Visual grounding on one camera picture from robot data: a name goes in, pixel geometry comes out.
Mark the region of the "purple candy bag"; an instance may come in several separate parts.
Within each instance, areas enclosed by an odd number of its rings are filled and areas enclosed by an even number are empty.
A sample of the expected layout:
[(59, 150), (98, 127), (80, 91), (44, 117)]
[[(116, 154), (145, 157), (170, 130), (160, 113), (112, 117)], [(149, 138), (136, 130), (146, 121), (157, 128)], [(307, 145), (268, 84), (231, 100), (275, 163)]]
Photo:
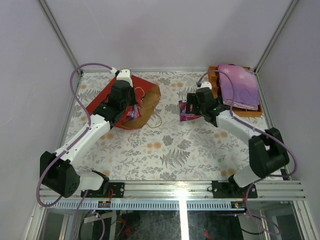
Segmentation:
[(125, 117), (125, 119), (127, 121), (131, 121), (131, 120), (138, 119), (138, 118), (142, 117), (141, 106), (142, 106), (143, 100), (144, 100), (143, 98), (139, 99), (137, 104), (132, 106), (131, 110), (129, 110), (129, 112), (127, 113), (127, 115)]
[(191, 121), (191, 120), (199, 119), (200, 117), (202, 117), (200, 114), (186, 113), (186, 106), (187, 106), (186, 101), (180, 100), (178, 104), (179, 104), (179, 120), (181, 122)]

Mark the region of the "red paper bag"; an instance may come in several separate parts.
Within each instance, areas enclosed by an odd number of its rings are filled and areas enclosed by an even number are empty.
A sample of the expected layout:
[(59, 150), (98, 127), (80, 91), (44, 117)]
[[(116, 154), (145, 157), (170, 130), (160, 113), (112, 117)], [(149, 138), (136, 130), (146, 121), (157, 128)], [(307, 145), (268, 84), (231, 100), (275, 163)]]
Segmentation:
[(110, 83), (98, 94), (96, 98), (86, 107), (87, 112), (92, 115), (99, 115), (104, 120), (110, 123), (110, 127), (117, 127), (124, 130), (134, 130), (142, 128), (150, 119), (155, 111), (156, 106), (160, 102), (161, 92), (158, 85), (144, 80), (140, 77), (131, 75), (133, 81), (133, 88), (136, 95), (136, 100), (143, 99), (141, 105), (142, 117), (133, 120), (126, 120), (126, 116), (132, 106), (129, 106), (126, 110), (115, 109), (107, 105), (108, 94), (111, 92), (111, 88), (116, 80), (114, 77)]

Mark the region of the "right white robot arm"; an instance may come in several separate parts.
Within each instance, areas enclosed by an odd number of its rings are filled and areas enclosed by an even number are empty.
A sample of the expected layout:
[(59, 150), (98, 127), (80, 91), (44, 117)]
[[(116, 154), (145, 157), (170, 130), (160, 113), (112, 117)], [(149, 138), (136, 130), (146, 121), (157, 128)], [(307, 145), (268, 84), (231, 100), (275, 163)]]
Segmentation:
[(264, 179), (289, 163), (280, 131), (270, 128), (265, 131), (237, 118), (229, 106), (220, 104), (209, 87), (188, 93), (185, 112), (200, 115), (211, 125), (221, 128), (248, 146), (249, 164), (229, 177), (228, 192), (240, 197), (250, 184)]

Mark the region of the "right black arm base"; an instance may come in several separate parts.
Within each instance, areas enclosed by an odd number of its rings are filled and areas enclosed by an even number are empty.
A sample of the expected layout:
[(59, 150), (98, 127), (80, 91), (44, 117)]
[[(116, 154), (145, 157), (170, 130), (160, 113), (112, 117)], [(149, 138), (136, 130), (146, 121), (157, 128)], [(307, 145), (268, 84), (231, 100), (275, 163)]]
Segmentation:
[(239, 187), (234, 182), (213, 180), (211, 182), (213, 197), (215, 199), (244, 199), (248, 186)]

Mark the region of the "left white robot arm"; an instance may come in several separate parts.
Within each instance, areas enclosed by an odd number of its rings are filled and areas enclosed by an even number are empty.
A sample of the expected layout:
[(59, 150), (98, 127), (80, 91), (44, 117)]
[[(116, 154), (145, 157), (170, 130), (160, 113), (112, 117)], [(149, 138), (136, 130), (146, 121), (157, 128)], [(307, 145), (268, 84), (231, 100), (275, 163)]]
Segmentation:
[(76, 171), (73, 164), (80, 161), (96, 141), (110, 131), (124, 116), (127, 108), (136, 104), (134, 85), (131, 79), (116, 80), (88, 123), (64, 146), (54, 153), (45, 151), (40, 157), (40, 183), (64, 198), (76, 191), (93, 191), (105, 197), (110, 190), (109, 178), (96, 171)]

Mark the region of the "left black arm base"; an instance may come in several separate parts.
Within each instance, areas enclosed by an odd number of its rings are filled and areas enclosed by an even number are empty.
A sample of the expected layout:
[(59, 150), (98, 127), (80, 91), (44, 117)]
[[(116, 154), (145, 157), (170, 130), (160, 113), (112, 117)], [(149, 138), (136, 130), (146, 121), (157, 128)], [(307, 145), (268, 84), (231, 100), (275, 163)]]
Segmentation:
[(124, 182), (108, 182), (98, 190), (88, 190), (86, 198), (123, 198), (125, 193)]

